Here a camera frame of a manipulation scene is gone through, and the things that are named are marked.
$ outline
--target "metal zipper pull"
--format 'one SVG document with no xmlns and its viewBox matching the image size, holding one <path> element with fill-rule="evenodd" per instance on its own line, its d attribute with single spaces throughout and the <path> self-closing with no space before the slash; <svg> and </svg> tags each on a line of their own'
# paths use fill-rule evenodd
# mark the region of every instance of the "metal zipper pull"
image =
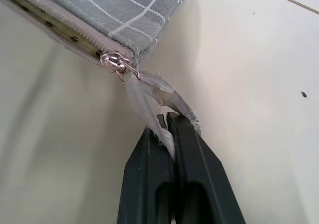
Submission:
<svg viewBox="0 0 319 224">
<path fill-rule="evenodd" d="M 138 70 L 134 69 L 132 66 L 129 65 L 130 60 L 125 58 L 118 52 L 104 53 L 100 57 L 100 61 L 103 67 L 107 68 L 108 71 L 115 72 L 118 75 L 121 82 L 124 84 L 125 81 L 121 75 L 124 74 L 127 69 L 133 72 L 138 80 L 140 80 L 141 78 L 141 75 L 138 72 Z"/>
</svg>

